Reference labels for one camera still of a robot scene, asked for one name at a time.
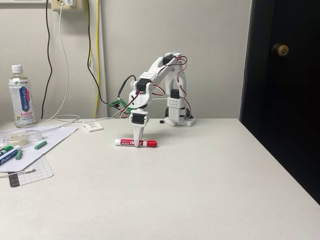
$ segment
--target dry erase marker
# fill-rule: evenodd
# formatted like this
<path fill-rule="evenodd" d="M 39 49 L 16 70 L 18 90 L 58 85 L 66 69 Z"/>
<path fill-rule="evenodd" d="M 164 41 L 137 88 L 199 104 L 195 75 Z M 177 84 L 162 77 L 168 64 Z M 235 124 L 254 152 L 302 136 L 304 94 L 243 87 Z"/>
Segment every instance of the dry erase marker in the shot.
<path fill-rule="evenodd" d="M 2 155 L 5 155 L 7 152 L 9 152 L 10 150 L 14 149 L 13 146 L 9 146 L 9 145 L 4 145 L 0 148 L 0 157 Z"/>
<path fill-rule="evenodd" d="M 114 144 L 116 146 L 132 146 L 135 147 L 135 141 L 133 139 L 116 139 L 114 140 Z M 149 147 L 149 148 L 155 148 L 157 146 L 157 142 L 155 140 L 140 140 L 139 141 L 139 147 Z"/>
<path fill-rule="evenodd" d="M 21 146 L 17 145 L 12 150 L 0 156 L 0 165 L 11 159 L 13 156 L 15 156 L 18 153 L 18 151 L 21 151 L 21 149 Z"/>

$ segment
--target robotic arm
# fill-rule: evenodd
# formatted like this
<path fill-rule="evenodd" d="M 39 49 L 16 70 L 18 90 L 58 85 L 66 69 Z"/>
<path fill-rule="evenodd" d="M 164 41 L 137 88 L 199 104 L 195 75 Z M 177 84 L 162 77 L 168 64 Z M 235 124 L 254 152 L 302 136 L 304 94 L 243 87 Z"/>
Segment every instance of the robotic arm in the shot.
<path fill-rule="evenodd" d="M 176 125 L 186 125 L 191 127 L 196 123 L 196 119 L 187 116 L 185 97 L 187 93 L 186 77 L 182 65 L 177 65 L 181 53 L 167 53 L 164 57 L 159 57 L 151 66 L 148 72 L 144 72 L 137 81 L 131 82 L 132 92 L 129 94 L 131 108 L 129 121 L 133 126 L 134 145 L 139 145 L 142 139 L 144 128 L 149 121 L 149 112 L 146 107 L 152 101 L 154 85 L 159 85 L 165 78 L 165 91 L 168 111 L 165 123 L 174 127 Z M 177 79 L 179 90 L 174 89 L 174 81 Z"/>

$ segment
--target small white block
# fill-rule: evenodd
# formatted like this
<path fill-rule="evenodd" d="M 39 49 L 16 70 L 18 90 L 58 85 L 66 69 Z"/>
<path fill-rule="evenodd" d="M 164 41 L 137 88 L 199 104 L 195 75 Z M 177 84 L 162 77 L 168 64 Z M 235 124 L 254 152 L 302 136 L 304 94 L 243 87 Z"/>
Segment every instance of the small white block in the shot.
<path fill-rule="evenodd" d="M 88 130 L 88 132 L 95 132 L 104 129 L 98 122 L 84 124 L 83 126 Z"/>

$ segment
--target door knob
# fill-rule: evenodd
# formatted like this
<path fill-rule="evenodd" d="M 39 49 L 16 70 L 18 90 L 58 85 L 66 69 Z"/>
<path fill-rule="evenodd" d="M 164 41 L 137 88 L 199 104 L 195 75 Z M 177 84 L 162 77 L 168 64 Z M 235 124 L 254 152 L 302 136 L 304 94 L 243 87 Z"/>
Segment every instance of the door knob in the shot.
<path fill-rule="evenodd" d="M 275 44 L 272 49 L 271 49 L 271 53 L 273 55 L 277 55 L 279 57 L 284 57 L 287 56 L 289 53 L 289 47 L 287 45 L 284 44 Z"/>

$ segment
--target red marker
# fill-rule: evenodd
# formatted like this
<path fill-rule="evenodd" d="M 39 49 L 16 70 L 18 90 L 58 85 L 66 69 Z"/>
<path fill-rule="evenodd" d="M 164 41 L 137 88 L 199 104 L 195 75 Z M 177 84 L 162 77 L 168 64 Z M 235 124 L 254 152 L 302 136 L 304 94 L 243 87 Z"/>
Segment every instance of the red marker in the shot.
<path fill-rule="evenodd" d="M 126 138 L 122 138 L 122 139 L 116 139 L 114 140 L 114 144 L 116 146 L 135 146 L 135 141 L 133 139 L 126 139 Z M 140 140 L 139 141 L 139 147 L 149 147 L 149 148 L 155 148 L 157 146 L 157 142 L 155 140 Z"/>

